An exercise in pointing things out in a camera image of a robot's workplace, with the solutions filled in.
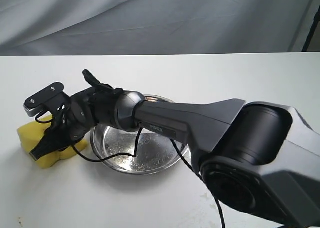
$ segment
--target gray fabric backdrop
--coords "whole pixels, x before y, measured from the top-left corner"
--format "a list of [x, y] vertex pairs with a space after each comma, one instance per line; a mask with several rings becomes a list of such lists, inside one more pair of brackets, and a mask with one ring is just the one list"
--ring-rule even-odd
[[0, 0], [0, 55], [299, 51], [314, 1]]

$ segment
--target sponge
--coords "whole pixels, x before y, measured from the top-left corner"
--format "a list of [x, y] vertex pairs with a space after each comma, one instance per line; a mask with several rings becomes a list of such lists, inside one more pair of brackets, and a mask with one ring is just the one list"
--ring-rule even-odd
[[[42, 121], [48, 121], [52, 115], [46, 116]], [[17, 132], [21, 141], [22, 148], [29, 154], [29, 152], [39, 143], [45, 134], [45, 130], [50, 126], [50, 123], [38, 123], [36, 121], [30, 122], [18, 128]], [[86, 140], [79, 141], [75, 147], [82, 151], [88, 145]], [[73, 157], [76, 152], [72, 147], [67, 147], [63, 151], [51, 152], [43, 157], [40, 157], [35, 163], [41, 168], [49, 168], [58, 160], [64, 160]]]

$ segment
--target robotic hand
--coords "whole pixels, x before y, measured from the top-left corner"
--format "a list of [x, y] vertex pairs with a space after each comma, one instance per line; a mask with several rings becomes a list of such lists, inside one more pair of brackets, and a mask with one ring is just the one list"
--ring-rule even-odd
[[288, 227], [320, 226], [320, 135], [292, 107], [231, 99], [207, 105], [149, 102], [134, 91], [100, 83], [69, 97], [53, 83], [25, 109], [53, 119], [35, 159], [75, 144], [98, 123], [146, 128], [188, 143], [193, 171], [226, 205]]

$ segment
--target white table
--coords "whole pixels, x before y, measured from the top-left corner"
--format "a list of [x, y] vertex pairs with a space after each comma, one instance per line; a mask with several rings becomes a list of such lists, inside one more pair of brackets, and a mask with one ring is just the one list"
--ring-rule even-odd
[[[182, 162], [159, 174], [135, 176], [79, 156], [42, 170], [25, 154], [16, 132], [32, 120], [24, 100], [55, 81], [64, 83], [69, 95], [85, 89], [85, 68], [113, 86], [176, 102], [236, 97], [291, 105], [320, 131], [320, 53], [0, 57], [0, 67], [3, 228], [20, 228], [19, 221], [23, 228], [221, 227], [210, 192]], [[228, 228], [276, 226], [223, 210]]]

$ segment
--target metal bowl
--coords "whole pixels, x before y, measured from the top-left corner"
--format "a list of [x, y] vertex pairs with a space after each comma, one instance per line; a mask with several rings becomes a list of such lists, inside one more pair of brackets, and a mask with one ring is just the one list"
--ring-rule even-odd
[[[148, 101], [172, 102], [169, 99], [146, 95]], [[97, 125], [91, 130], [91, 146], [97, 157], [103, 158], [119, 152], [134, 152], [137, 132], [125, 132], [105, 125]], [[177, 142], [184, 155], [188, 146]], [[117, 156], [104, 163], [120, 172], [131, 174], [152, 174], [163, 171], [181, 158], [169, 138], [143, 129], [138, 142], [136, 157]]]

